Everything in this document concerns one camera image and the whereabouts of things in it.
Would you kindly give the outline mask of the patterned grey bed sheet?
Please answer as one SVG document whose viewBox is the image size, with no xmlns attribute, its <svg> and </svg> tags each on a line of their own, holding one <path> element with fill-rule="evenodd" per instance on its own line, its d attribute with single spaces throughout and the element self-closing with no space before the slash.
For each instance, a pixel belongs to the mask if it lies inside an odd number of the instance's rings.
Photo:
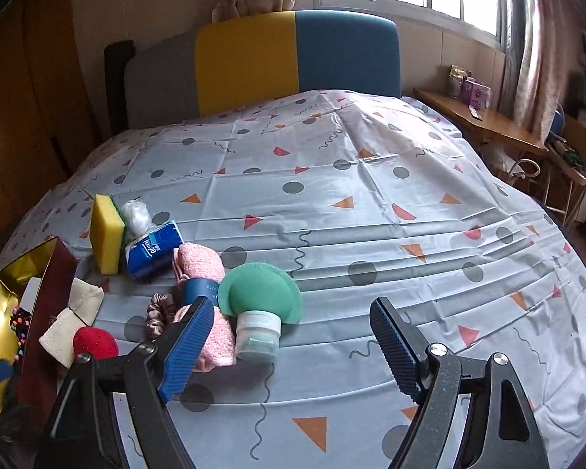
<svg viewBox="0 0 586 469">
<path fill-rule="evenodd" d="M 302 293 L 273 364 L 193 376 L 169 411 L 201 468 L 384 468 L 416 408 L 368 321 L 387 297 L 427 339 L 507 354 L 549 465 L 586 445 L 586 267 L 556 222 L 412 98 L 309 91 L 199 123 L 129 130 L 46 194 L 0 255 L 57 236 L 98 283 L 96 194 L 144 201 L 226 269 Z"/>
</svg>

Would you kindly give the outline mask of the brown wooden wardrobe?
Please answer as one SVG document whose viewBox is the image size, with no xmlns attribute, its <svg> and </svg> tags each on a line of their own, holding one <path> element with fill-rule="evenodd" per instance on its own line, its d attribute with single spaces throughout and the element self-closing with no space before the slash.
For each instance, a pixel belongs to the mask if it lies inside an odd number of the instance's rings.
<svg viewBox="0 0 586 469">
<path fill-rule="evenodd" d="M 0 14 L 0 252 L 100 142 L 71 0 L 11 0 Z"/>
</svg>

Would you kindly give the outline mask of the beige cloth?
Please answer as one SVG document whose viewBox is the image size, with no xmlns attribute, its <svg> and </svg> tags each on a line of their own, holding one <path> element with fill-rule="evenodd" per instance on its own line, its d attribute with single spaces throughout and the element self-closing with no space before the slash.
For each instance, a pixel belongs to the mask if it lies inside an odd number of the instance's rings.
<svg viewBox="0 0 586 469">
<path fill-rule="evenodd" d="M 104 300 L 104 290 L 75 277 L 67 306 L 43 333 L 39 342 L 58 363 L 69 369 L 74 362 L 74 336 L 82 327 L 92 327 Z"/>
</svg>

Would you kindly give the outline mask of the blue tissue pack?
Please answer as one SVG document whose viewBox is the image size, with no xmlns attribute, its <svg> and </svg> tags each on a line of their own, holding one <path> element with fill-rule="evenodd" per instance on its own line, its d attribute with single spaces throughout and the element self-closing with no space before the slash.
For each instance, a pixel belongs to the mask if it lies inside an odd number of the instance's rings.
<svg viewBox="0 0 586 469">
<path fill-rule="evenodd" d="M 126 246 L 129 275 L 140 281 L 171 264 L 173 251 L 184 242 L 174 220 L 168 220 Z"/>
</svg>

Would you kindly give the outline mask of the pink patterned curtain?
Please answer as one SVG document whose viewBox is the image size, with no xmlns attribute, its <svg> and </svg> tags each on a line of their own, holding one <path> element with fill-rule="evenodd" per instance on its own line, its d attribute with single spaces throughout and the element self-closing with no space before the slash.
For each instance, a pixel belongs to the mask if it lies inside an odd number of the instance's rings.
<svg viewBox="0 0 586 469">
<path fill-rule="evenodd" d="M 500 109 L 543 143 L 567 78 L 562 0 L 505 0 L 505 4 Z"/>
</svg>

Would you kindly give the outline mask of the pink towel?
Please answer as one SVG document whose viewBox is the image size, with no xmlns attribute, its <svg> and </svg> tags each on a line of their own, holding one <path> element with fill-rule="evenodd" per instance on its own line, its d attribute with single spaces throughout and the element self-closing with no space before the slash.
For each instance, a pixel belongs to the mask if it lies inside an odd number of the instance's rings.
<svg viewBox="0 0 586 469">
<path fill-rule="evenodd" d="M 225 276 L 220 255 L 213 249 L 184 242 L 173 250 L 173 271 L 181 292 L 181 307 L 173 322 L 181 321 L 197 297 L 207 297 L 214 305 L 214 324 L 195 365 L 198 373 L 236 363 L 235 337 L 229 320 L 219 309 L 218 289 Z"/>
</svg>

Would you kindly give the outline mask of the clear plastic bag bundle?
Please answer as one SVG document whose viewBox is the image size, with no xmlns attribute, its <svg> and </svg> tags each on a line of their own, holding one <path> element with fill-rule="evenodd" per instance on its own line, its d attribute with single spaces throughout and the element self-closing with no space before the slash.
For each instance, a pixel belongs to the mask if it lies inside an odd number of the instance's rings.
<svg viewBox="0 0 586 469">
<path fill-rule="evenodd" d="M 126 201 L 119 209 L 131 239 L 139 239 L 146 235 L 154 224 L 147 204 L 139 199 Z"/>
</svg>

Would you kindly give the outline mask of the wooden side table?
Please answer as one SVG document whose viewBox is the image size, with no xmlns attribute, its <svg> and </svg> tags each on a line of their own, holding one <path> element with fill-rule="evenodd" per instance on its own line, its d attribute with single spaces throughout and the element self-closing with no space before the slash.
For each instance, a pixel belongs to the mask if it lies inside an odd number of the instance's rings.
<svg viewBox="0 0 586 469">
<path fill-rule="evenodd" d="M 456 98 L 420 88 L 413 90 L 413 96 L 443 115 L 460 130 L 474 132 L 480 138 L 499 141 L 535 156 L 548 155 L 548 149 L 534 134 L 492 109 L 479 112 L 479 120 L 471 114 L 467 105 Z"/>
</svg>

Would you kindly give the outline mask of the grey yellow blue headboard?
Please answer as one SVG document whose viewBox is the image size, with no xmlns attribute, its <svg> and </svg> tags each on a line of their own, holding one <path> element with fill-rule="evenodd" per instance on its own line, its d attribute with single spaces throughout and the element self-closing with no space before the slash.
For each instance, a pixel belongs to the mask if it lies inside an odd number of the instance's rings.
<svg viewBox="0 0 586 469">
<path fill-rule="evenodd" d="M 144 51 L 104 49 L 111 133 L 181 122 L 318 89 L 400 97 L 397 24 L 348 11 L 276 12 L 206 24 Z"/>
</svg>

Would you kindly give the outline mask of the red plush ball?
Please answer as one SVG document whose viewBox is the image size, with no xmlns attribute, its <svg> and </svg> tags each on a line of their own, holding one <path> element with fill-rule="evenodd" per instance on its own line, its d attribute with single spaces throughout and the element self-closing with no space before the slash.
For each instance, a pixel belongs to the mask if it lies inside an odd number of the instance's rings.
<svg viewBox="0 0 586 469">
<path fill-rule="evenodd" d="M 73 338 L 74 353 L 89 353 L 98 360 L 110 359 L 119 355 L 116 340 L 105 330 L 93 326 L 78 329 Z"/>
</svg>

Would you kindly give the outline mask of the yellow sponge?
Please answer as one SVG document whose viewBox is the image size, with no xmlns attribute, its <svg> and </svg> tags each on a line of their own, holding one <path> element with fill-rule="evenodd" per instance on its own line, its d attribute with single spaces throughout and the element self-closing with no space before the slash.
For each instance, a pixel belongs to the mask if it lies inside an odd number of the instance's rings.
<svg viewBox="0 0 586 469">
<path fill-rule="evenodd" d="M 89 241 L 94 260 L 102 275 L 118 273 L 126 224 L 110 196 L 97 194 L 89 223 Z"/>
</svg>

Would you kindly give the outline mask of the green mushroom cap bottle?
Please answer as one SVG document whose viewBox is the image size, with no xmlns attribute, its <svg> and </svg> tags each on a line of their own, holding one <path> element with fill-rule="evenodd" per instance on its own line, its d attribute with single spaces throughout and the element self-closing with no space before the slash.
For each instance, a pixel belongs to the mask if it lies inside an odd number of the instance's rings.
<svg viewBox="0 0 586 469">
<path fill-rule="evenodd" d="M 266 263 L 241 265 L 225 275 L 218 290 L 223 315 L 236 319 L 235 355 L 253 363 L 274 363 L 284 325 L 302 318 L 302 293 L 290 275 Z"/>
</svg>

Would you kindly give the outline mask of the purple box on table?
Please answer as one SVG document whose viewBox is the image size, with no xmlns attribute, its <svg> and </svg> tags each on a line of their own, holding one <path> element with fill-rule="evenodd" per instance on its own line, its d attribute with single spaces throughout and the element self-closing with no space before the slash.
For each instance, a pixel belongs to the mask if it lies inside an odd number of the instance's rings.
<svg viewBox="0 0 586 469">
<path fill-rule="evenodd" d="M 492 97 L 491 89 L 473 77 L 465 77 L 460 89 L 460 100 L 476 110 L 488 109 Z"/>
</svg>

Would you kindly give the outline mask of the red gold storage box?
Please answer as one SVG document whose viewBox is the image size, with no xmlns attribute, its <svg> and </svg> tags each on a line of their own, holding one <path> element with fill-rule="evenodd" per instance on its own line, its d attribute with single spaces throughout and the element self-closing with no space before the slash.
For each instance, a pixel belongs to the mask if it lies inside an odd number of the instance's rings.
<svg viewBox="0 0 586 469">
<path fill-rule="evenodd" d="M 54 237 L 0 271 L 0 415 L 14 386 L 41 431 L 57 394 L 59 363 L 39 339 L 67 306 L 78 260 Z"/>
</svg>

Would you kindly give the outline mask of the pink satin scrunchie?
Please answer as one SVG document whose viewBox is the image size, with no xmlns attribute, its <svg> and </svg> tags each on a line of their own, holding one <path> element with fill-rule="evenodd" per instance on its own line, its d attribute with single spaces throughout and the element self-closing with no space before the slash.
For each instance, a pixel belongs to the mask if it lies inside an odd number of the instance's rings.
<svg viewBox="0 0 586 469">
<path fill-rule="evenodd" d="M 155 341 L 173 322 L 178 310 L 179 306 L 172 293 L 155 293 L 147 307 L 147 339 L 151 342 Z"/>
</svg>

